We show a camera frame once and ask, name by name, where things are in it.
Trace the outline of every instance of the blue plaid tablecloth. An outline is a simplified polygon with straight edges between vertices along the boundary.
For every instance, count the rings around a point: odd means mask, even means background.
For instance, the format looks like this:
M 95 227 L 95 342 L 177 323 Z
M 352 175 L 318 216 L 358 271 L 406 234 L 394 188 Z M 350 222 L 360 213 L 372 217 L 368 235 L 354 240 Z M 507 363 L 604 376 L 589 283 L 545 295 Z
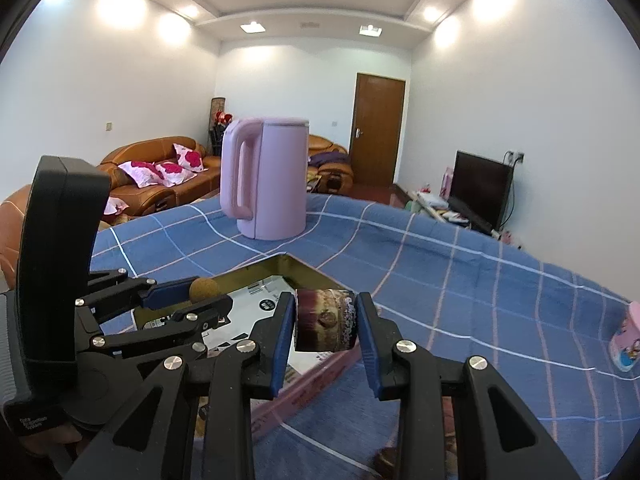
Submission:
M 214 276 L 286 252 L 369 291 L 405 338 L 434 354 L 491 361 L 585 480 L 605 478 L 640 428 L 640 391 L 607 345 L 627 301 L 570 270 L 484 235 L 340 196 L 309 195 L 305 231 L 267 242 L 239 234 L 212 198 L 98 234 L 92 269 L 162 282 Z M 128 330 L 130 316 L 109 330 Z M 378 402 L 355 365 L 255 445 L 260 479 L 375 478 L 398 403 Z

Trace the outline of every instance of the brown printed cylinder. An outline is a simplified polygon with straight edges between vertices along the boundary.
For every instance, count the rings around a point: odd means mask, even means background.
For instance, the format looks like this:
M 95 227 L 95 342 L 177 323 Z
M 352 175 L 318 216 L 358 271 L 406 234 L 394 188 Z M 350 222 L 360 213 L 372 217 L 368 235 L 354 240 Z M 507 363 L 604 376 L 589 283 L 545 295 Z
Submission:
M 358 324 L 352 290 L 296 290 L 298 352 L 339 352 L 356 343 Z

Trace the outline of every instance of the wooden door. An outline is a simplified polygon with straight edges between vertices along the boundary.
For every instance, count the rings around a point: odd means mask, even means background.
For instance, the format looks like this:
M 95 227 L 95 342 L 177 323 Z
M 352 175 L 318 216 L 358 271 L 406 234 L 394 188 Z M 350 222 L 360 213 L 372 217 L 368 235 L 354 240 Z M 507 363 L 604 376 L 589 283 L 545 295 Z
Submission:
M 349 147 L 356 184 L 393 184 L 403 104 L 404 81 L 358 74 Z

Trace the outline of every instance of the wooden floor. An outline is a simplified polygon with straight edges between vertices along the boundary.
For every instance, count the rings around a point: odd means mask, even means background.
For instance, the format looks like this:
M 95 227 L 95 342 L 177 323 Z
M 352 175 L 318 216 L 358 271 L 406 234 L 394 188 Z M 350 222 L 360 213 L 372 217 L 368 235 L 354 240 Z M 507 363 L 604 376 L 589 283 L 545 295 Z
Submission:
M 349 193 L 351 198 L 358 200 L 370 200 L 397 208 L 404 208 L 404 201 L 396 195 L 393 187 L 363 186 L 354 184 Z

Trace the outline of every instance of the door frame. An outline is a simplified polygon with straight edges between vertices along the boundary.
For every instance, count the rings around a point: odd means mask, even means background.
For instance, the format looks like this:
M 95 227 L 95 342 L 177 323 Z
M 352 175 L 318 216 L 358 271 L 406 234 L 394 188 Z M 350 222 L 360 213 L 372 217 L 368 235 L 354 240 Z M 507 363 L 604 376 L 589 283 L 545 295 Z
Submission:
M 382 79 L 390 79 L 392 81 L 400 81 L 404 83 L 404 91 L 402 92 L 402 106 L 400 108 L 400 120 L 398 121 L 398 143 L 396 144 L 396 159 L 394 161 L 394 177 L 396 176 L 396 169 L 398 168 L 398 152 L 400 151 L 400 140 L 402 137 L 402 119 L 404 119 L 404 100 L 406 99 L 406 79 L 400 79 L 397 77 L 387 77 L 385 75 L 378 74 L 370 74 L 367 72 L 357 72 L 356 73 L 356 89 L 353 96 L 353 114 L 351 116 L 351 137 L 349 138 L 349 155 L 351 155 L 351 149 L 353 148 L 353 139 L 355 138 L 356 133 L 356 107 L 358 105 L 358 92 L 360 91 L 360 85 L 358 84 L 359 76 L 361 75 L 370 75 L 373 77 L 379 77 Z

